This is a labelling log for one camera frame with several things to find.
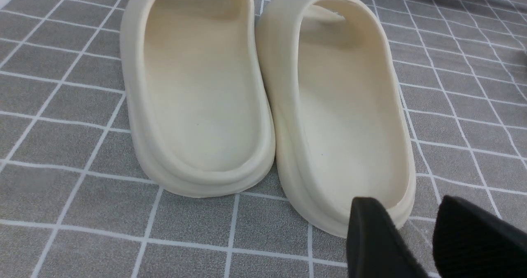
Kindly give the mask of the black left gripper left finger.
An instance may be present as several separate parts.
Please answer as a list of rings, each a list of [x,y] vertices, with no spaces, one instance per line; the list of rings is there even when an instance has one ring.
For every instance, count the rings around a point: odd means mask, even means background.
[[[383,205],[372,197],[352,200],[346,240],[349,278],[427,278]]]

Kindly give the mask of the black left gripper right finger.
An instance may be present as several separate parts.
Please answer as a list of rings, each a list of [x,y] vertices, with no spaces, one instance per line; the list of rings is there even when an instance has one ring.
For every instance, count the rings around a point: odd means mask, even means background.
[[[527,276],[526,233],[461,197],[443,197],[432,247],[443,278]]]

